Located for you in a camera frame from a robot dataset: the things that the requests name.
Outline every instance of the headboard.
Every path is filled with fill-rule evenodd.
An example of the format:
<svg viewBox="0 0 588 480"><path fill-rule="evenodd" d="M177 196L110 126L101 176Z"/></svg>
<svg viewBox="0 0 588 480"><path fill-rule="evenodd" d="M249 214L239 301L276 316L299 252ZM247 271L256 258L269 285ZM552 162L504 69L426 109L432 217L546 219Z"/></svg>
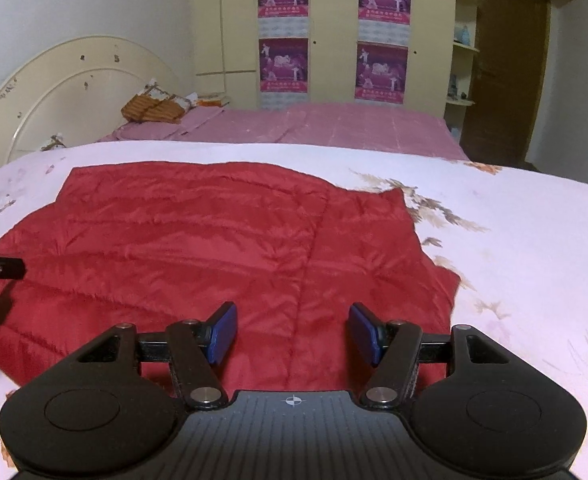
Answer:
<svg viewBox="0 0 588 480"><path fill-rule="evenodd" d="M181 93L171 69L131 41L89 36L46 50L0 87L0 167L56 134L67 147L109 134L124 123L120 108L151 79Z"/></svg>

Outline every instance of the brown door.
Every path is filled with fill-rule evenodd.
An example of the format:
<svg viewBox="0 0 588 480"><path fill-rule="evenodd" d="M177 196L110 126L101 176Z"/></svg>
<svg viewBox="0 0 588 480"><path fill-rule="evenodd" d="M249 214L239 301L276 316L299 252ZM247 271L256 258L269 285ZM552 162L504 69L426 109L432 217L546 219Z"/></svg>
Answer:
<svg viewBox="0 0 588 480"><path fill-rule="evenodd" d="M520 167L538 109L549 0L484 0L479 6L470 95L460 145L476 162Z"/></svg>

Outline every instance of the pink blanket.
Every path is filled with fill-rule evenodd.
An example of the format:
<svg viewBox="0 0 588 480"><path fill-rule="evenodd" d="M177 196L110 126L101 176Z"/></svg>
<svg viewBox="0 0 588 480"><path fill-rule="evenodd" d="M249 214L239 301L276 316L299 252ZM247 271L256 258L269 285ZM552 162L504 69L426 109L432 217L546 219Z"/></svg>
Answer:
<svg viewBox="0 0 588 480"><path fill-rule="evenodd" d="M282 111L198 107L180 124L129 123L106 140L280 142L468 160L445 121L401 108L301 104Z"/></svg>

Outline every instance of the red quilted garment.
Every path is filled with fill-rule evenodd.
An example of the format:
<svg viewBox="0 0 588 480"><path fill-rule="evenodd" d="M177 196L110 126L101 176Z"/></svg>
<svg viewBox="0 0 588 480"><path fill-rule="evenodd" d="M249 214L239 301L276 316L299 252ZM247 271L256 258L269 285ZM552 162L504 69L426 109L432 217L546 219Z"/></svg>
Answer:
<svg viewBox="0 0 588 480"><path fill-rule="evenodd" d="M421 250L400 190L267 164L77 168L0 255L27 266L0 282L0 369L18 384L116 323L159 331L231 300L230 394L358 388L369 371L346 334L349 305L445 333L458 286Z"/></svg>

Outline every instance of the silver bolt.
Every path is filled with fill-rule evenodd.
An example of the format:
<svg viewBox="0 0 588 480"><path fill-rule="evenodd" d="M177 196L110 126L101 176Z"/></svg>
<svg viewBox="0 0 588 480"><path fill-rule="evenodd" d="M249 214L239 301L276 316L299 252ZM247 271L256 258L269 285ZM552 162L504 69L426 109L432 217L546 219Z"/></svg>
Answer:
<svg viewBox="0 0 588 480"><path fill-rule="evenodd" d="M202 386L201 388L196 388L193 390L189 396L201 404L211 404L212 402L216 402L216 400L220 399L223 394L217 388L212 388L211 386Z"/></svg>
<svg viewBox="0 0 588 480"><path fill-rule="evenodd" d="M377 386L376 388L368 389L365 396L377 404L388 404L398 397L398 394L392 388Z"/></svg>

